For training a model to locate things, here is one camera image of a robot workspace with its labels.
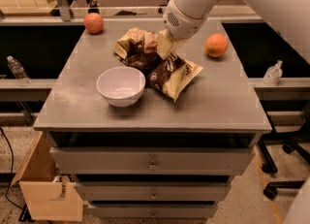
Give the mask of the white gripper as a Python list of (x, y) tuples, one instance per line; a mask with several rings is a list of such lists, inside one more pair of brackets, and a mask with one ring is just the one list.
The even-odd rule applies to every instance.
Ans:
[(206, 17), (205, 7), (200, 1), (170, 0), (163, 14), (167, 29), (161, 30), (157, 39), (157, 53), (166, 60), (177, 51), (186, 39), (195, 35)]

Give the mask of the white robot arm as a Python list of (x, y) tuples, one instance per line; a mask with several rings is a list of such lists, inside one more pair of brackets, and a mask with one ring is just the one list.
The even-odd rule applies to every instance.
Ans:
[[(157, 51), (162, 58), (179, 49), (205, 23), (220, 0), (170, 0), (163, 14)], [(310, 0), (242, 0), (310, 62)]]

